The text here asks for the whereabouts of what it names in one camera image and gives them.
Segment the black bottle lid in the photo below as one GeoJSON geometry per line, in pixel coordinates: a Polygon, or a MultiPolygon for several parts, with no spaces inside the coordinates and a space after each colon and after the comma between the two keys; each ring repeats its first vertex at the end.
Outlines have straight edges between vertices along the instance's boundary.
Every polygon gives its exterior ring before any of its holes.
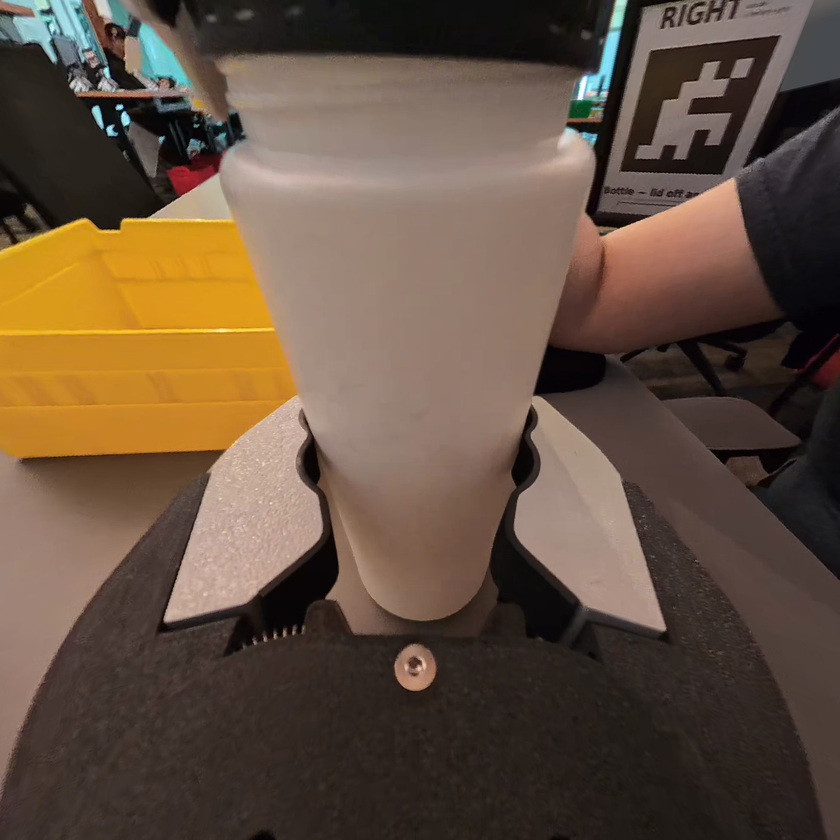
{"type": "Polygon", "coordinates": [[[510,61],[595,70],[602,1],[191,1],[199,49],[232,55],[510,61]]]}

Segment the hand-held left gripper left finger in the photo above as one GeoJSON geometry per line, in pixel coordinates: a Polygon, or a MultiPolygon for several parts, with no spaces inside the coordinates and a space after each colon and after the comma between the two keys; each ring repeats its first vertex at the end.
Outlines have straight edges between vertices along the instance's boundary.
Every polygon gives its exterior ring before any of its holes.
{"type": "Polygon", "coordinates": [[[338,579],[320,467],[292,397],[211,468],[163,615],[169,630],[235,618],[249,634],[304,624],[338,579]]]}

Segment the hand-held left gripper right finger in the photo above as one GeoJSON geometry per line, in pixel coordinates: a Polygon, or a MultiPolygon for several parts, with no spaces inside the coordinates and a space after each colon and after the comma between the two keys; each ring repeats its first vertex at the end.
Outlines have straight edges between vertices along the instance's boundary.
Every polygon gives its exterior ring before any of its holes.
{"type": "Polygon", "coordinates": [[[622,478],[545,399],[533,399],[492,549],[500,600],[530,635],[574,643],[588,626],[659,639],[666,623],[622,478]]]}

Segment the white plastic bottle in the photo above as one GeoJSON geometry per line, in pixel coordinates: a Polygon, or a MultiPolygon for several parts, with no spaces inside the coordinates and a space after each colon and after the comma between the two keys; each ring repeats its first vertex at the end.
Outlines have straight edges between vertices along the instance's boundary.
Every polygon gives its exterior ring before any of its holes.
{"type": "Polygon", "coordinates": [[[246,139],[222,187],[387,612],[485,580],[594,172],[578,70],[477,59],[219,59],[246,139]]]}

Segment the yellow plastic bin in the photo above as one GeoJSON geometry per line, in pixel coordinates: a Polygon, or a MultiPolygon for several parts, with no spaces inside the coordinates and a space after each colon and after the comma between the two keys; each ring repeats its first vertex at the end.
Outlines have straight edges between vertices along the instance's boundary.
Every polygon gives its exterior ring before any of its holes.
{"type": "Polygon", "coordinates": [[[2,451],[228,448],[296,393],[231,220],[81,219],[1,258],[2,451]]]}

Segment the red bag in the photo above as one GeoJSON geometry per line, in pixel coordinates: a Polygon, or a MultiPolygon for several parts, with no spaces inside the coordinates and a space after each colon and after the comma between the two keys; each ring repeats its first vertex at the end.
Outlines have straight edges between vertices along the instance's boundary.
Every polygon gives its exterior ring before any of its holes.
{"type": "Polygon", "coordinates": [[[190,164],[172,167],[166,176],[175,196],[182,197],[214,177],[217,172],[218,168],[214,164],[190,164]]]}

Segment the grey chair seat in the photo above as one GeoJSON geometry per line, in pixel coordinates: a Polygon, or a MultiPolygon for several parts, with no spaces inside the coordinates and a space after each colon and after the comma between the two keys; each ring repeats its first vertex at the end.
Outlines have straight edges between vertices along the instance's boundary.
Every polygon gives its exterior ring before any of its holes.
{"type": "Polygon", "coordinates": [[[684,397],[663,405],[713,452],[760,454],[792,451],[801,444],[759,406],[737,397],[684,397]]]}

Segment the person's dark clothing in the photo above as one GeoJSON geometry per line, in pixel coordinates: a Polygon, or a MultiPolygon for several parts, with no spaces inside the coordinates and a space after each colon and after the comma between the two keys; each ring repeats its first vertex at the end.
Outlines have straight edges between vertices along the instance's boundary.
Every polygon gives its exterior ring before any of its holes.
{"type": "MultiPolygon", "coordinates": [[[[838,335],[839,116],[834,110],[737,176],[765,285],[804,332],[838,335]]],[[[839,387],[825,393],[802,456],[754,495],[839,576],[839,387]]]]}

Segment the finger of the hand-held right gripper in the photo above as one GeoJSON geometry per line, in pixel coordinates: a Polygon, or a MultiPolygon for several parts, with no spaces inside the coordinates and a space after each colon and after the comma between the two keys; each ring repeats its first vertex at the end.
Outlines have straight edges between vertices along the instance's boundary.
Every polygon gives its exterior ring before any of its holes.
{"type": "Polygon", "coordinates": [[[214,62],[202,56],[196,26],[187,1],[122,1],[128,12],[150,26],[178,59],[190,81],[200,110],[215,120],[227,120],[227,83],[214,62]]]}

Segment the black office chair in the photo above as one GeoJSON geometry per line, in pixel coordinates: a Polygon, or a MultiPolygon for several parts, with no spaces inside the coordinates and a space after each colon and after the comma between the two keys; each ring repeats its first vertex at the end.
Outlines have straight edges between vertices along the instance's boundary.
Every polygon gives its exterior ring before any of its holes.
{"type": "Polygon", "coordinates": [[[51,228],[117,229],[163,207],[38,45],[1,47],[1,166],[51,228]]]}
{"type": "Polygon", "coordinates": [[[791,331],[784,321],[712,333],[620,355],[619,360],[662,401],[695,396],[738,396],[761,384],[780,383],[784,373],[773,353],[791,331]]]}

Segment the person's right forearm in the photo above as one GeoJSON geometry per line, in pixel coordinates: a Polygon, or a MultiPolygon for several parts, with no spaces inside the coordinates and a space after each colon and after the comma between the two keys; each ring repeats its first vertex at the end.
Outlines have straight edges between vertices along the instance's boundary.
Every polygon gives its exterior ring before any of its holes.
{"type": "Polygon", "coordinates": [[[549,345],[619,354],[782,314],[753,254],[731,179],[605,235],[583,214],[549,345]]]}

